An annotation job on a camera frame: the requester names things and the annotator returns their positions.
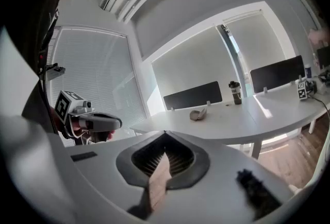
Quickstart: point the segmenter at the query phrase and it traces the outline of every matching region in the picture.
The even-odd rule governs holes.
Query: table leg
[[[258,160],[259,154],[260,154],[260,151],[261,151],[261,145],[262,145],[262,141],[254,142],[251,145],[250,156],[252,156],[253,158]]]
[[[310,134],[312,134],[312,133],[314,132],[315,122],[316,122],[316,120],[313,120],[313,121],[310,123],[310,126],[309,126],[309,133],[310,133]]]

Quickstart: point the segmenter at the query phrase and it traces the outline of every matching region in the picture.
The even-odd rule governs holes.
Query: black water bottle
[[[242,104],[242,97],[241,97],[241,85],[238,82],[231,81],[229,83],[229,87],[232,90],[232,94],[234,97],[234,102],[236,105]]]

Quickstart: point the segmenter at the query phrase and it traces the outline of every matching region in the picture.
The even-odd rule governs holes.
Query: air vent
[[[170,161],[170,174],[172,177],[188,169],[194,161],[194,154],[188,147],[167,134],[163,134],[152,143],[135,152],[132,162],[150,177],[165,152]]]
[[[105,10],[105,8],[107,7],[109,1],[110,1],[110,0],[102,0],[101,3],[100,3],[100,8],[101,8],[102,10]]]
[[[147,188],[149,178],[166,152],[170,161],[172,179],[167,189],[190,188],[199,182],[210,167],[207,152],[173,132],[159,132],[148,139],[122,151],[116,166],[125,181]]]

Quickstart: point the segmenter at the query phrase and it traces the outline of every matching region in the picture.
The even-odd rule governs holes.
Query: person's arm
[[[308,38],[314,45],[319,44],[320,42],[330,42],[330,31],[329,29],[314,30],[311,29],[308,35]]]

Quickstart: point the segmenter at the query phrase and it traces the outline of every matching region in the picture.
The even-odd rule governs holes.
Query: white table
[[[316,94],[330,107],[330,94]],[[203,121],[189,118],[192,110],[207,108]],[[326,112],[323,104],[307,99],[300,101],[295,84],[244,98],[242,105],[221,102],[175,111],[160,112],[135,124],[135,133],[170,130],[204,139],[220,139],[223,144],[253,143],[252,156],[258,158],[263,140],[290,132],[313,122]]]

